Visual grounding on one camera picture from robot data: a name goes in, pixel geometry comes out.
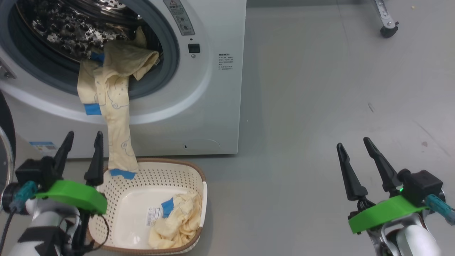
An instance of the basket bottom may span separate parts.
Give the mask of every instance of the basket bottom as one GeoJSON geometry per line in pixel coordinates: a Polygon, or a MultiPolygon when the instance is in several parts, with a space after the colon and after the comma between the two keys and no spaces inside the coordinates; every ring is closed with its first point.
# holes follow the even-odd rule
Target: basket bottom
{"type": "Polygon", "coordinates": [[[150,249],[148,237],[152,221],[162,216],[161,203],[189,189],[178,187],[138,187],[119,198],[112,227],[115,247],[150,249]]]}

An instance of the front-loading washing machine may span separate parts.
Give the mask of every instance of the front-loading washing machine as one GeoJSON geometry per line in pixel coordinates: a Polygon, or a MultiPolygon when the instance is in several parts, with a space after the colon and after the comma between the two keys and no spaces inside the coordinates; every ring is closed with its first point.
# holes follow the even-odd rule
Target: front-loading washing machine
{"type": "Polygon", "coordinates": [[[141,26],[160,61],[130,79],[136,156],[236,153],[245,13],[246,0],[0,0],[0,89],[16,132],[53,154],[74,131],[69,157],[91,157],[107,126],[78,98],[80,61],[141,26]]]}

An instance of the brown basket rim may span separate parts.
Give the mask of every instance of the brown basket rim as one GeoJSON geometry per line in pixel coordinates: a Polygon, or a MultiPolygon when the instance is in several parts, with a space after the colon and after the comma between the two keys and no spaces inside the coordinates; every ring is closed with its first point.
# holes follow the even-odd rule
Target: brown basket rim
{"type": "MultiPolygon", "coordinates": [[[[137,161],[139,163],[144,163],[144,162],[147,162],[147,163],[167,163],[167,164],[182,164],[182,165],[186,165],[186,166],[189,166],[189,167],[192,167],[193,169],[195,169],[199,175],[201,176],[201,179],[202,179],[202,182],[206,182],[205,180],[205,175],[204,173],[202,172],[202,170],[195,164],[191,163],[191,162],[187,162],[187,161],[181,161],[181,160],[176,160],[176,159],[166,159],[166,158],[137,158],[137,161]]],[[[107,250],[107,251],[114,251],[114,252],[121,252],[121,253],[130,253],[130,254],[167,254],[167,253],[179,253],[179,252],[182,252],[182,251],[185,251],[187,250],[188,248],[190,248],[200,237],[201,235],[201,232],[202,232],[202,227],[199,227],[197,230],[196,230],[196,234],[195,236],[193,237],[193,239],[191,239],[187,244],[185,244],[184,246],[181,246],[181,247],[177,247],[177,248],[171,248],[171,249],[144,249],[144,250],[137,250],[137,249],[125,249],[125,248],[118,248],[118,247],[112,247],[112,246],[102,246],[101,249],[103,250],[107,250]]],[[[86,237],[89,239],[89,240],[93,240],[93,237],[91,236],[90,234],[90,229],[87,229],[87,235],[86,237]]],[[[100,244],[97,243],[95,241],[95,245],[94,247],[98,247],[100,244]]]]}

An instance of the laundry basket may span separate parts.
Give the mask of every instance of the laundry basket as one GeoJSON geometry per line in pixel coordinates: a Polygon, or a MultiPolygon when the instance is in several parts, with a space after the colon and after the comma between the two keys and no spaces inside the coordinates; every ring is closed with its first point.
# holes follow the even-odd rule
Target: laundry basket
{"type": "MultiPolygon", "coordinates": [[[[104,173],[104,184],[97,189],[107,198],[106,219],[109,237],[104,250],[136,255],[179,254],[190,251],[198,242],[207,207],[207,183],[194,164],[172,159],[142,158],[132,180],[104,173]],[[161,203],[175,194],[196,191],[202,199],[201,224],[193,239],[184,246],[153,250],[148,245],[152,219],[157,218],[161,203]]],[[[106,239],[104,220],[95,216],[89,222],[87,237],[98,246],[106,239]]]]}

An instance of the metal stand leg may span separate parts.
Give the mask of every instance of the metal stand leg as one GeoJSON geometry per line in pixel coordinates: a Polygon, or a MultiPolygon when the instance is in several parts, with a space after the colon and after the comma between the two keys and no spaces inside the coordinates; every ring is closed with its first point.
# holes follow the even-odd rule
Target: metal stand leg
{"type": "Polygon", "coordinates": [[[387,8],[385,7],[384,0],[374,0],[374,3],[379,17],[381,18],[382,24],[384,25],[380,30],[381,35],[384,38],[390,38],[397,32],[398,22],[394,22],[392,16],[390,16],[387,8]]]}

